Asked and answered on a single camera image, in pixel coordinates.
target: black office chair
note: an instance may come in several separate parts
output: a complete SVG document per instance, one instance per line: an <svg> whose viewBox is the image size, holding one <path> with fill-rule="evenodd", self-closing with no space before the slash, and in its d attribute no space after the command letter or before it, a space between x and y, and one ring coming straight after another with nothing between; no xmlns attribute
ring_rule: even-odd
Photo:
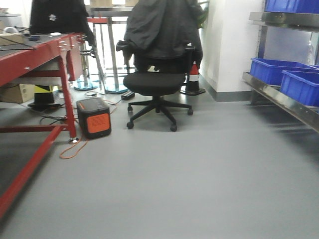
<svg viewBox="0 0 319 239"><path fill-rule="evenodd" d="M134 120L155 109L156 113L163 112L170 119L172 122L170 130L175 132L177 130L176 119L166 107L188 108L187 114L190 116L193 115L193 109L191 105L166 101L163 96L179 91L185 82L185 76L187 76L187 79L189 78L189 71L192 66L192 53L195 48L193 46L186 47L184 56L177 60L146 59L146 65L156 65L159 67L158 72L138 70L131 74L129 73L129 59L132 54L136 53L132 52L130 44L124 41L119 41L116 50L123 51L128 70L128 74L123 81L124 85L132 92L139 93L143 96L152 96L152 99L149 101L129 103L129 112L133 110L132 106L146 107L130 118L130 121L127 123L128 129L134 127ZM172 64L177 65L177 71L172 73L171 71L165 70L165 66L171 68Z"/></svg>

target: black bag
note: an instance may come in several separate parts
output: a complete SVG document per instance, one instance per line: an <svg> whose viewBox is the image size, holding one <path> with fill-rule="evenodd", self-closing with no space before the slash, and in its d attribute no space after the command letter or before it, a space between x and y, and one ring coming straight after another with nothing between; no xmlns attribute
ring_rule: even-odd
<svg viewBox="0 0 319 239"><path fill-rule="evenodd" d="M94 35L87 22L83 0L33 0L30 34L83 32L90 45Z"/></svg>

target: traffic cone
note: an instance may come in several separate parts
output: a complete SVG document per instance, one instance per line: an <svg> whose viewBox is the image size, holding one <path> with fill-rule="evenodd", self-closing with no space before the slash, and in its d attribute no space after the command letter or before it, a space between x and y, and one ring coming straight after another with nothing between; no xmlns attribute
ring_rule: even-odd
<svg viewBox="0 0 319 239"><path fill-rule="evenodd" d="M199 87L198 83L199 72L195 62L191 67L189 78L187 79L186 86L182 87L180 92L189 96L196 96L204 93L206 90Z"/></svg>

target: chair base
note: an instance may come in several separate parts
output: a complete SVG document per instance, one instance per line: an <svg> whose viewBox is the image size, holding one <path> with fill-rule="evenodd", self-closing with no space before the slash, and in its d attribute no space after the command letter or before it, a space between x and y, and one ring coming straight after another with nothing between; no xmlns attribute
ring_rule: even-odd
<svg viewBox="0 0 319 239"><path fill-rule="evenodd" d="M146 107L140 110L139 112L137 112L135 115L133 115L130 118L130 122L127 123L128 129L132 129L134 127L134 123L133 123L134 120L145 115L146 113L150 112L153 109L155 109L156 113L159 113L162 111L164 115L166 115L166 117L169 118L169 120L172 122L170 130L174 132L177 130L176 120L166 107L188 108L187 114L193 115L193 110L191 105L166 101L164 100L163 97L160 97L160 96L153 96L152 100L150 101L131 102L129 103L128 111L133 110L132 106L146 106Z"/></svg>

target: stainless steel shelf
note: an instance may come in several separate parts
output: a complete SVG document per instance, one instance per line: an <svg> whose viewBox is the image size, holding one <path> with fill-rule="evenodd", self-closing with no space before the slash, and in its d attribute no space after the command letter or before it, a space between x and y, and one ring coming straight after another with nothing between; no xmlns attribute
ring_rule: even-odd
<svg viewBox="0 0 319 239"><path fill-rule="evenodd" d="M319 114L317 108L307 107L298 101L286 96L274 87L267 85L261 80L253 77L247 72L244 72L243 79L251 86L256 92L275 103L301 122L312 127L315 131L319 132Z"/></svg>
<svg viewBox="0 0 319 239"><path fill-rule="evenodd" d="M260 26L319 32L319 14L285 12L251 12L249 20Z"/></svg>

